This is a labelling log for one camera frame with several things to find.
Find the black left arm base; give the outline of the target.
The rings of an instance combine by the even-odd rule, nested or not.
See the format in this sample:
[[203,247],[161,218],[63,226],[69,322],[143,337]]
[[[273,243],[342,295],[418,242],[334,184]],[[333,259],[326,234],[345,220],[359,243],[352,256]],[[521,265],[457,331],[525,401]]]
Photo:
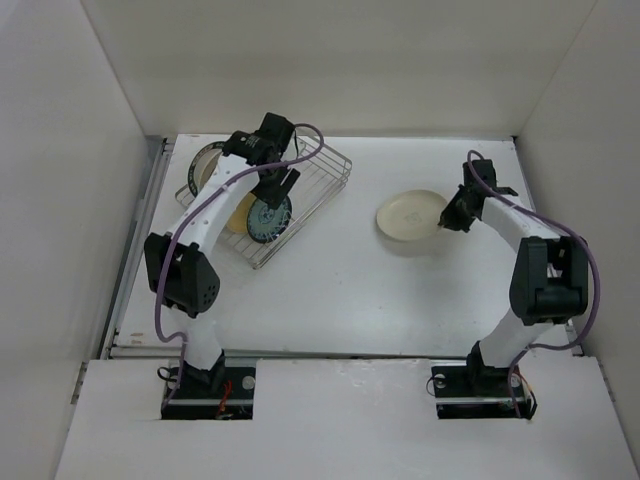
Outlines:
[[221,357],[211,370],[187,363],[161,366],[161,419],[252,420],[256,373],[257,361],[244,358]]

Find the white plate wide teal band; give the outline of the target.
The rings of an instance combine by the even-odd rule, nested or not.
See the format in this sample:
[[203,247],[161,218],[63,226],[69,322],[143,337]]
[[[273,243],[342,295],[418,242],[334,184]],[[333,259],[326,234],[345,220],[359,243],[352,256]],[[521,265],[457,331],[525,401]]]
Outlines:
[[208,143],[203,148],[201,148],[192,159],[187,172],[187,187],[193,197],[197,197],[200,191],[202,190],[198,188],[197,181],[194,179],[194,173],[196,171],[196,168],[198,166],[200,159],[203,157],[203,155],[206,152],[212,149],[220,149],[222,154],[224,145],[225,145],[224,141],[215,141],[215,142]]

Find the white plate thin teal rim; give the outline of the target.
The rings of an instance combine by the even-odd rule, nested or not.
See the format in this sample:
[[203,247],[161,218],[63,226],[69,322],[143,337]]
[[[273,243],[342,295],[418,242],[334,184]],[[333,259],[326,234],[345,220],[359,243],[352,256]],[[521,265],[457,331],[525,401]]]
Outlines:
[[197,181],[199,189],[202,189],[215,173],[220,156],[220,149],[212,149],[206,152],[200,159],[194,173],[194,179]]

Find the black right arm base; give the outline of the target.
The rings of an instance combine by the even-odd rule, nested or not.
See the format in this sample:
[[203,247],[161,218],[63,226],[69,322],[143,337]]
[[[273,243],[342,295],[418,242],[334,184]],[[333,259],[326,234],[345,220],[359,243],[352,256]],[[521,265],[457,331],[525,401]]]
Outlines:
[[527,382],[515,371],[476,380],[460,362],[431,365],[427,386],[432,387],[439,420],[523,419],[531,420],[538,402]]

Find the cream plate with bear print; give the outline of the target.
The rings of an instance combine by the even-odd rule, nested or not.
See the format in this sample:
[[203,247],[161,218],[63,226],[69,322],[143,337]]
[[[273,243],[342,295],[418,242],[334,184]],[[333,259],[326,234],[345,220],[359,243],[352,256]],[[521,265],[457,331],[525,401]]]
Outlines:
[[436,234],[447,200],[431,190],[415,189],[386,200],[376,212],[376,225],[392,240],[414,242]]

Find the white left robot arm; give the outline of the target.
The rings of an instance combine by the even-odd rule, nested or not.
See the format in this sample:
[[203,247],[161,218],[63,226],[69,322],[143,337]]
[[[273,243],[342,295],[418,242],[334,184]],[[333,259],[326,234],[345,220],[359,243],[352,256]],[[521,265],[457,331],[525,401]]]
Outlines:
[[189,379],[201,396],[217,394],[224,382],[224,350],[210,312],[221,289],[214,246],[247,195],[275,217],[269,239],[286,227],[289,193],[300,176],[295,166],[307,159],[286,156],[295,146],[297,128],[287,118],[268,113],[254,132],[234,132],[221,142],[217,165],[186,212],[165,233],[151,233],[145,240],[156,335],[163,343],[180,341],[178,377]]

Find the tan beige plate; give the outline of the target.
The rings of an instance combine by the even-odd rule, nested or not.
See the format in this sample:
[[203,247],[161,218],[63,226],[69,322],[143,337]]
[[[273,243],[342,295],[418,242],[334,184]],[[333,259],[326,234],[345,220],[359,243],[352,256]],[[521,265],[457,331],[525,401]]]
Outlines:
[[247,221],[251,206],[254,204],[256,197],[252,193],[248,193],[235,208],[232,215],[226,222],[226,228],[234,234],[244,235],[248,232]]

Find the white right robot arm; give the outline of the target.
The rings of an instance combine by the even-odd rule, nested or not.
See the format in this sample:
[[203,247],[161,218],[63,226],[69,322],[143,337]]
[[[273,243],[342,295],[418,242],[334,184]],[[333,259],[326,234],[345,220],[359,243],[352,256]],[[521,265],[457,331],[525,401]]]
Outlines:
[[492,161],[471,150],[439,226],[467,233],[476,221],[511,247],[515,264],[507,314],[472,347],[463,381],[473,396],[504,396],[521,355],[551,326],[586,311],[589,256],[582,238],[524,207],[513,189],[497,184]]

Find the blue floral patterned plate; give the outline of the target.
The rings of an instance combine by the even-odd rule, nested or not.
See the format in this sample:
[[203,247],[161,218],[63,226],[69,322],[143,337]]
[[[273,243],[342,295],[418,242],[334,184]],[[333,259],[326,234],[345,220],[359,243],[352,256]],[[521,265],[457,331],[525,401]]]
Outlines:
[[256,199],[247,214],[247,234],[259,244],[275,241],[288,228],[292,210],[289,196],[286,196],[275,209],[270,208],[264,201]]

